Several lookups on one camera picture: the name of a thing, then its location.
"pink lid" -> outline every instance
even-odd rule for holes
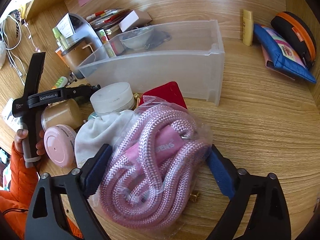
[[[60,167],[69,167],[75,160],[76,132],[67,125],[50,127],[44,134],[44,146],[50,159]]]

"person's hand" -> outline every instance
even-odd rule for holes
[[[43,141],[44,131],[42,130],[39,135],[41,140],[36,144],[37,154],[43,155],[45,154],[44,141]],[[22,140],[27,138],[27,136],[28,136],[28,130],[23,130],[23,129],[18,130],[16,135],[14,136],[14,146],[19,153],[23,153]]]

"pink label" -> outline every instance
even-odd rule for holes
[[[157,164],[161,164],[172,155],[176,154],[178,150],[186,142],[181,139],[178,132],[176,132],[169,125],[163,128],[157,135],[155,141],[155,152]],[[136,143],[125,151],[128,159],[136,166],[136,169],[141,169],[139,159],[139,143]]]

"plastic storage box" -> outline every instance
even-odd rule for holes
[[[184,97],[217,106],[224,54],[217,20],[175,22],[119,34],[79,70],[91,85],[128,82],[137,93],[175,81]]]

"wooden tabletop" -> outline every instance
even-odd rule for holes
[[[320,188],[320,115],[304,81],[291,81],[264,67],[261,47],[247,47],[238,39],[223,39],[226,60],[221,100],[212,103],[186,98],[190,112],[211,125],[213,143],[237,168],[266,176],[274,172],[281,183],[291,220],[292,238],[303,230],[313,214]],[[92,107],[82,107],[87,117]],[[71,169],[43,162],[41,171],[52,176]],[[223,196],[208,167],[203,164],[195,188],[196,203],[188,203],[175,239],[206,239],[223,214]],[[253,209],[250,200],[237,232],[241,235]],[[65,209],[74,220],[70,205]],[[97,215],[112,239],[150,239]]]

